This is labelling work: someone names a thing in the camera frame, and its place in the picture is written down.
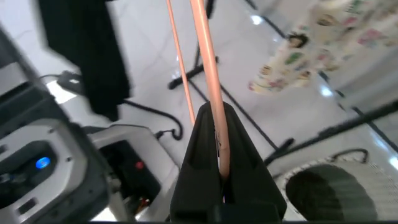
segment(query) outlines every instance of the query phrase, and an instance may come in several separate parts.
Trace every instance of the tiled floor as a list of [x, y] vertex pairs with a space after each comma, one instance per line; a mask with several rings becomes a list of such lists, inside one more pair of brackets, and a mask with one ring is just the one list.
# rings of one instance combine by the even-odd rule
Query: tiled floor
[[[76, 70], [44, 47], [33, 2], [0, 0], [1, 24], [40, 75]], [[172, 2], [185, 67], [190, 70], [197, 47], [190, 3], [187, 0]], [[161, 0], [118, 0], [110, 5], [126, 66], [135, 85], [131, 100], [174, 114], [182, 120], [185, 128], [182, 141], [175, 141], [167, 134], [161, 139], [166, 150], [180, 164], [192, 125], [183, 88], [167, 89], [168, 82], [178, 73], [178, 62], [166, 3]], [[248, 81], [267, 61], [280, 41], [271, 27], [253, 17], [254, 13], [242, 0], [219, 0], [210, 27], [215, 52], [220, 57], [218, 71], [221, 83], [262, 130], [280, 145], [287, 138], [304, 141], [323, 128], [349, 118], [351, 115], [337, 106], [332, 92], [321, 79], [315, 80], [311, 87], [290, 88], [276, 96], [259, 96], [247, 89]], [[203, 74], [193, 81], [206, 93]], [[198, 111], [204, 102], [195, 91], [192, 90], [191, 94], [194, 109]], [[231, 103], [224, 95], [223, 99]], [[73, 98], [63, 107], [73, 120], [82, 125], [108, 125], [105, 120], [89, 112], [84, 99]], [[148, 126], [153, 132], [175, 128], [172, 121], [135, 108], [122, 106], [122, 114], [120, 123]], [[240, 112], [238, 115], [260, 155], [269, 155], [273, 148]], [[395, 157], [395, 153], [384, 150], [382, 141], [375, 137], [367, 126], [362, 126], [306, 151], [311, 153], [301, 153], [301, 156], [294, 154], [281, 159], [276, 162], [278, 167], [274, 164], [272, 170], [281, 170], [283, 166], [291, 168], [303, 162], [305, 156], [316, 158], [347, 147], [365, 147], [375, 155], [375, 161], [381, 162], [398, 178], [394, 166], [387, 162]]]

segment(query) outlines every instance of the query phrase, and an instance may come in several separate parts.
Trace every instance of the cartoon print fabric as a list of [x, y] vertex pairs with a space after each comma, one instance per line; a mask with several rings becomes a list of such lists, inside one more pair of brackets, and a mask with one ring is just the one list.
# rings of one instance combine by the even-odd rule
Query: cartoon print fabric
[[319, 70], [338, 72], [363, 49], [396, 50], [398, 0], [318, 0], [249, 83], [256, 93], [306, 86]]

